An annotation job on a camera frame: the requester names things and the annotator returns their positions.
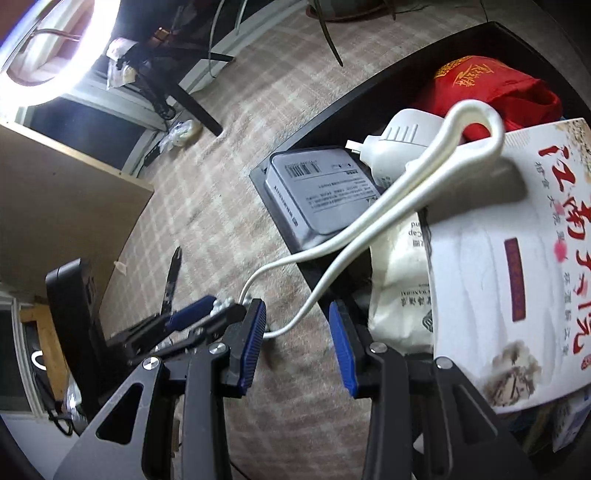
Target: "white snack bag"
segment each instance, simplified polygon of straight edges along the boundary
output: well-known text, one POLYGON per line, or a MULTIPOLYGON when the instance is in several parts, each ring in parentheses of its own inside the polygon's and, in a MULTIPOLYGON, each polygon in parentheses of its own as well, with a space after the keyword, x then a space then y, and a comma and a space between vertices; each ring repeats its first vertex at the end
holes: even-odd
POLYGON ((591 131, 509 132, 495 168, 430 204, 424 233, 434 355, 509 413, 591 383, 591 131))
POLYGON ((376 341, 408 354, 433 352, 427 254, 418 215, 371 245, 372 293, 368 328, 376 341))
POLYGON ((117 68, 117 61, 127 53, 127 51, 136 45, 136 41, 128 38, 119 37, 114 39, 107 48, 107 57, 109 66, 107 69, 107 90, 111 88, 122 87, 128 83, 133 83, 137 72, 131 66, 124 64, 121 69, 117 68))

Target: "checkered carpet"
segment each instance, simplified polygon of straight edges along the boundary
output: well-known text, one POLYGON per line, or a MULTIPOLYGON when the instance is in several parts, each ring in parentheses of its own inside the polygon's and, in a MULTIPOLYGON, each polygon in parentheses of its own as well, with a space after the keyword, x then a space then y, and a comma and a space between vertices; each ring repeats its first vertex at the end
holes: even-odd
MULTIPOLYGON (((299 12, 196 94, 224 132, 218 138, 204 132, 144 171, 155 193, 121 254, 127 275, 115 271, 103 299, 106 334, 159 309, 177 245, 183 247, 183 266, 175 308, 207 293, 235 298, 258 266, 287 253, 248 178, 250 170, 364 80, 484 20, 478 0, 434 3, 396 21, 330 24, 344 68, 318 23, 299 12)), ((533 2, 499 0, 487 12, 546 56, 591 105, 589 75, 533 2)), ((267 302, 270 321, 280 325, 308 292, 296 268, 268 274, 252 289, 267 302)), ((226 401, 230 456, 251 480, 358 479, 369 410, 370 402, 352 400, 342 387, 328 325, 316 308, 290 334, 264 345, 248 395, 226 401)))

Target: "blue gripper pad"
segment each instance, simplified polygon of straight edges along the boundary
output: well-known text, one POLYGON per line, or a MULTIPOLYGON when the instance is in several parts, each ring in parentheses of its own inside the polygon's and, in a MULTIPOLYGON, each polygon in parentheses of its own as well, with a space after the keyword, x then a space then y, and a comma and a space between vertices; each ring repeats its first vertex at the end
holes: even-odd
POLYGON ((336 359, 339 362, 340 376, 345 388, 354 397, 357 395, 358 383, 355 375, 355 357, 349 343, 349 336, 343 324, 343 318, 337 302, 332 302, 329 307, 330 334, 335 345, 336 359))
POLYGON ((213 295, 206 295, 202 299, 187 305, 185 308, 174 312, 168 322, 166 322, 166 332, 171 334, 172 332, 180 332, 192 324, 205 318, 212 311, 213 302, 216 301, 216 297, 213 295))
POLYGON ((260 301, 258 305, 254 302, 251 308, 256 308, 254 311, 254 321, 252 322, 246 345, 242 352, 240 359, 240 379, 238 380, 238 390, 242 395, 252 385, 252 379, 255 376, 256 362, 262 346, 262 336, 265 333, 265 325, 267 324, 267 307, 264 301, 260 301))

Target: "wall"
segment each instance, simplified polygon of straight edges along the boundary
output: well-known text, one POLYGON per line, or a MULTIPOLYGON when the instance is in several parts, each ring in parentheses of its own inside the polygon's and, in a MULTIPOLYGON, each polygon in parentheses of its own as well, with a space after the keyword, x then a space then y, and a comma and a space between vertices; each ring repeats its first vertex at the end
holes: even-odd
POLYGON ((53 423, 24 415, 3 413, 2 419, 33 467, 46 480, 52 480, 57 467, 78 439, 76 434, 66 437, 53 423))

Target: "barcode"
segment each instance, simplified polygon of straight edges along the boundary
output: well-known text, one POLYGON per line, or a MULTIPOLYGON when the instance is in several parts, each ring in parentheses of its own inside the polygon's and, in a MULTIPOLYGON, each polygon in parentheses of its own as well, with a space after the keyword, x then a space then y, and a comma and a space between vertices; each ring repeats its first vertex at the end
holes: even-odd
POLYGON ((303 177, 304 175, 312 175, 313 173, 320 173, 316 160, 292 163, 291 165, 286 165, 285 168, 292 179, 295 177, 303 177))

